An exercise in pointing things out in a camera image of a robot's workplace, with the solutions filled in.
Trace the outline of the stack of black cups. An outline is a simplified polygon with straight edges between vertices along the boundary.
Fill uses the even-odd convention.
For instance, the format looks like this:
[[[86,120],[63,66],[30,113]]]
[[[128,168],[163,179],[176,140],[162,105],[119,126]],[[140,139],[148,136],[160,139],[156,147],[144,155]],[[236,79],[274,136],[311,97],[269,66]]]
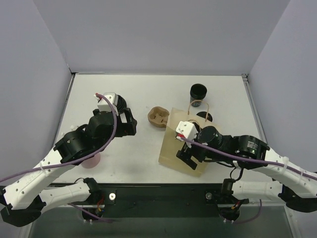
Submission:
[[[190,103],[192,107],[199,107],[202,103],[202,100],[207,94],[207,88],[205,85],[196,83],[191,86],[190,89]]]

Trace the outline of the brown pulp cup carrier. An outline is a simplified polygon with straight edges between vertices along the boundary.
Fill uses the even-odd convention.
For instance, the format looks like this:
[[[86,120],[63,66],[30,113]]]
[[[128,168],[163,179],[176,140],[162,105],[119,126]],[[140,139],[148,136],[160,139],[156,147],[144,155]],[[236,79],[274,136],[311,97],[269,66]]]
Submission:
[[[148,113],[148,121],[155,127],[166,128],[169,111],[160,106],[153,107]]]

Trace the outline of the pink straw holder cup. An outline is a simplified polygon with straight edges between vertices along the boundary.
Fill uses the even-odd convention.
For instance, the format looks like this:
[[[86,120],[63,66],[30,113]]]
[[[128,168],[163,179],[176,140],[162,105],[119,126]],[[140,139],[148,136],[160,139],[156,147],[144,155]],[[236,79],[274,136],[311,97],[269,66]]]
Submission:
[[[83,161],[81,163],[81,166],[85,169],[92,169],[99,164],[100,160],[101,160],[101,155],[100,155],[100,153],[97,153],[93,157]]]

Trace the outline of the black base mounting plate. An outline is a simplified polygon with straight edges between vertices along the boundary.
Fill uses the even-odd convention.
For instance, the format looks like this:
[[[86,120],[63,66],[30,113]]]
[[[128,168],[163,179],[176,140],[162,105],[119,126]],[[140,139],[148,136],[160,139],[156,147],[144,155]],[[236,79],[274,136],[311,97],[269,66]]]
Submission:
[[[212,218],[248,199],[221,194],[220,183],[101,183],[102,196],[85,210],[107,219]]]

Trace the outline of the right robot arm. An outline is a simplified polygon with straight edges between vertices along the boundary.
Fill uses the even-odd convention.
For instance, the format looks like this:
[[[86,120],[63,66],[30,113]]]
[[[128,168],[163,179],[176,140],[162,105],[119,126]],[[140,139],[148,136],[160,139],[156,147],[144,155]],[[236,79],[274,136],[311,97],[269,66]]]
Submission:
[[[214,126],[199,129],[189,121],[180,122],[175,133],[184,142],[176,156],[193,170],[197,163],[240,170],[238,178],[223,181],[219,191],[223,201],[265,199],[283,201],[302,213],[316,211],[316,173],[291,163],[256,137],[222,135]]]

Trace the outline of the tan paper bag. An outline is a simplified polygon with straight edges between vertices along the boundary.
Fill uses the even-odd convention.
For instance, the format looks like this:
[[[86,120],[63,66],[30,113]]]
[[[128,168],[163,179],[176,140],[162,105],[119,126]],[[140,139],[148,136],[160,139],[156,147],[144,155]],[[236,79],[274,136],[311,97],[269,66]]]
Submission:
[[[197,122],[201,128],[206,126],[214,126],[217,130],[220,130],[220,127],[206,118],[199,117],[196,114],[191,114],[189,111],[172,108],[169,113],[158,162],[162,166],[183,174],[200,177],[205,172],[208,166],[207,163],[200,163],[194,158],[193,161],[197,163],[197,167],[192,169],[186,163],[176,157],[177,152],[182,149],[183,145],[186,144],[184,141],[175,139],[175,130],[180,121]]]

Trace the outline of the stack of black lids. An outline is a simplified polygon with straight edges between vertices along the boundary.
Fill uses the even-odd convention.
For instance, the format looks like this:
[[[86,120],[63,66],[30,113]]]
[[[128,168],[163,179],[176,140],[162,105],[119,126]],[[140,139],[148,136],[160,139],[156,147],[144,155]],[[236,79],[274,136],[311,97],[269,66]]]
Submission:
[[[117,100],[117,111],[119,114],[124,113],[124,110],[127,108],[127,103],[125,101],[125,99],[121,96],[121,95],[117,95],[118,100]]]

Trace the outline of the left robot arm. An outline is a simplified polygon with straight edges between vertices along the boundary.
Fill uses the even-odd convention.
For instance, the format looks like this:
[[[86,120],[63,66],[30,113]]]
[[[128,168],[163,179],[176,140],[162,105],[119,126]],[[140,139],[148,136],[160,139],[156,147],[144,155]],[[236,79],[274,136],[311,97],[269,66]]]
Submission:
[[[111,112],[94,111],[87,124],[60,139],[36,166],[17,182],[0,188],[0,214],[4,222],[16,227],[28,225],[44,212],[74,202],[96,204],[103,192],[93,178],[85,178],[72,185],[49,189],[62,174],[79,165],[78,159],[92,155],[107,144],[111,136],[136,134],[137,121],[129,108],[124,109],[126,122]]]

